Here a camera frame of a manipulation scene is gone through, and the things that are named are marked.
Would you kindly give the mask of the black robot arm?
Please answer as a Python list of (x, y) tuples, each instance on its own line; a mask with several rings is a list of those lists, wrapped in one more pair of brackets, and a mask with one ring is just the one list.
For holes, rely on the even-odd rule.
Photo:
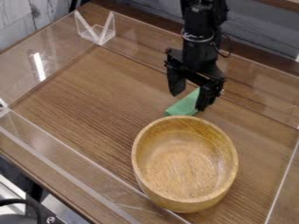
[(194, 108), (204, 111), (220, 97), (226, 75), (218, 66), (222, 24), (227, 21), (226, 0), (180, 0), (182, 49), (168, 48), (164, 66), (172, 96), (186, 90), (187, 81), (199, 88)]

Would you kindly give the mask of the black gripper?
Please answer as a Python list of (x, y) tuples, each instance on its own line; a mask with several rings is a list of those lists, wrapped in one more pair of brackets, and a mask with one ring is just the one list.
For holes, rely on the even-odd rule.
[(186, 82), (200, 87), (195, 108), (203, 111), (220, 95), (224, 86), (224, 73), (218, 67), (220, 33), (207, 38), (182, 33), (182, 49), (167, 48), (164, 66), (167, 68), (168, 88), (172, 96), (186, 90)]

